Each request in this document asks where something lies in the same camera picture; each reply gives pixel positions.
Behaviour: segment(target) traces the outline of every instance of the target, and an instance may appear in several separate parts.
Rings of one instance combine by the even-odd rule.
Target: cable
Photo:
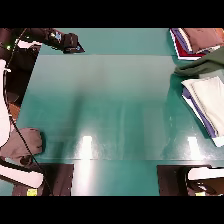
[[[23,34],[26,32],[26,30],[27,30],[27,28],[24,28],[23,32],[20,34],[19,38],[18,38],[17,41],[15,42],[15,45],[14,45],[13,50],[12,50],[11,57],[10,57],[10,59],[9,59],[9,62],[8,62],[7,65],[6,65],[6,69],[9,68],[9,65],[10,65],[10,63],[11,63],[11,61],[12,61],[12,58],[13,58],[15,49],[16,49],[16,47],[17,47],[17,45],[18,45],[20,39],[22,38]],[[14,128],[16,129],[17,133],[19,134],[20,138],[22,139],[22,141],[23,141],[23,143],[24,143],[24,145],[25,145],[27,151],[30,153],[32,159],[33,159],[33,160],[35,161],[35,163],[37,164],[37,166],[38,166],[40,172],[43,174],[44,181],[45,181],[45,183],[46,183],[46,185],[47,185],[47,187],[48,187],[48,189],[49,189],[49,191],[50,191],[50,194],[51,194],[52,196],[54,196],[53,191],[51,190],[50,184],[49,184],[48,181],[47,181],[46,173],[45,173],[44,169],[41,168],[40,164],[37,162],[37,160],[36,160],[35,157],[33,156],[32,152],[31,152],[30,149],[29,149],[29,146],[28,146],[27,143],[26,143],[26,140],[25,140],[24,137],[22,136],[21,132],[19,131],[18,127],[16,126],[16,123],[14,122],[14,120],[13,120],[13,118],[12,118],[12,116],[11,116],[11,112],[10,112],[10,108],[9,108],[9,103],[8,103],[7,96],[6,96],[6,74],[7,74],[7,70],[4,71],[4,76],[3,76],[3,83],[4,83],[3,95],[4,95],[4,98],[5,98],[5,101],[6,101],[6,105],[7,105],[7,107],[8,107],[9,114],[10,114],[9,118],[10,118],[10,120],[11,120],[11,122],[12,122]]]

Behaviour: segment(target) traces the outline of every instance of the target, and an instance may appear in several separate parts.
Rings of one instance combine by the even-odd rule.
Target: dark green cloth
[[[176,67],[174,72],[179,76],[196,76],[219,69],[224,69],[224,47],[220,47],[190,64]]]

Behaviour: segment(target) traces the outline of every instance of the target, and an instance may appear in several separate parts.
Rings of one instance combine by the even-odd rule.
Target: yellow sticker
[[[37,189],[28,189],[27,196],[37,196]]]
[[[199,193],[195,193],[196,196],[205,196],[205,192],[199,192]]]

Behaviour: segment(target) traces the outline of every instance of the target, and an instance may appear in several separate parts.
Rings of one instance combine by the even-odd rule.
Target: stack of folded clothes
[[[223,28],[170,28],[180,60],[197,60],[223,46]]]
[[[218,76],[188,79],[182,97],[193,109],[217,147],[224,145],[224,84]]]

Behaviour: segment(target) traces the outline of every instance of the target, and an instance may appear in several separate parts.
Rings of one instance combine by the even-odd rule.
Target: table
[[[158,164],[224,165],[181,98],[167,28],[59,30],[86,52],[42,46],[18,126],[42,131],[39,162],[74,163],[72,195],[159,195]]]

